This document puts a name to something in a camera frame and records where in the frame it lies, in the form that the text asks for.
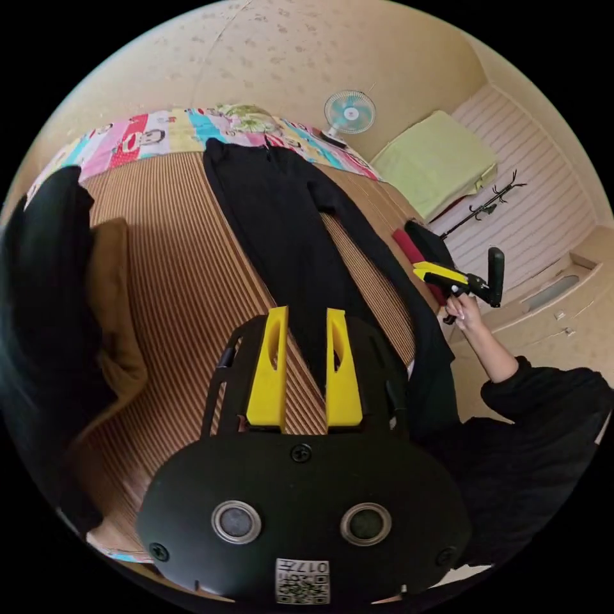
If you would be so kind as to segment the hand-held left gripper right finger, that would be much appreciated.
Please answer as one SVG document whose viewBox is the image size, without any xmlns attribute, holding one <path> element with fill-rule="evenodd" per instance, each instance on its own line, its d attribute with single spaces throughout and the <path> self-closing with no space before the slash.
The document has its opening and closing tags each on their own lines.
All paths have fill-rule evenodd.
<svg viewBox="0 0 614 614">
<path fill-rule="evenodd" d="M 362 420 L 345 312 L 329 308 L 326 319 L 326 427 L 355 429 Z"/>
</svg>

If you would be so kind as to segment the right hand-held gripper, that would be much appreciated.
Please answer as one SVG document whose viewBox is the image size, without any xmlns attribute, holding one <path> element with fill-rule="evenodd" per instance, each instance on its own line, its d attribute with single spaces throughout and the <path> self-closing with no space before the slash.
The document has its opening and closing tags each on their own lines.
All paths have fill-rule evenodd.
<svg viewBox="0 0 614 614">
<path fill-rule="evenodd" d="M 414 275 L 428 285 L 440 289 L 444 297 L 460 294 L 473 294 L 485 304 L 493 307 L 493 293 L 488 283 L 474 274 L 465 275 L 432 262 L 416 262 L 413 264 Z"/>
</svg>

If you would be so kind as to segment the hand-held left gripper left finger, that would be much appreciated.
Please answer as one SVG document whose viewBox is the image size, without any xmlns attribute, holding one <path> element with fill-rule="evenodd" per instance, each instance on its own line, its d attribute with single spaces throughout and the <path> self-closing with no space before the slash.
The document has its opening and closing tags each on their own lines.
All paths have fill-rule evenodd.
<svg viewBox="0 0 614 614">
<path fill-rule="evenodd" d="M 287 334 L 288 308 L 269 310 L 246 409 L 246 420 L 252 429 L 285 431 Z"/>
</svg>

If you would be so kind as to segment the person's right hand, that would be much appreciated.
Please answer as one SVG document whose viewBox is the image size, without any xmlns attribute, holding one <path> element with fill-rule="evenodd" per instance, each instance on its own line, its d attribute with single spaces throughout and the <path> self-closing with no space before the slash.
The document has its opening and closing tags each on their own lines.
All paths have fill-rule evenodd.
<svg viewBox="0 0 614 614">
<path fill-rule="evenodd" d="M 447 300 L 446 312 L 463 331 L 475 332 L 484 326 L 477 299 L 471 294 L 452 295 Z"/>
</svg>

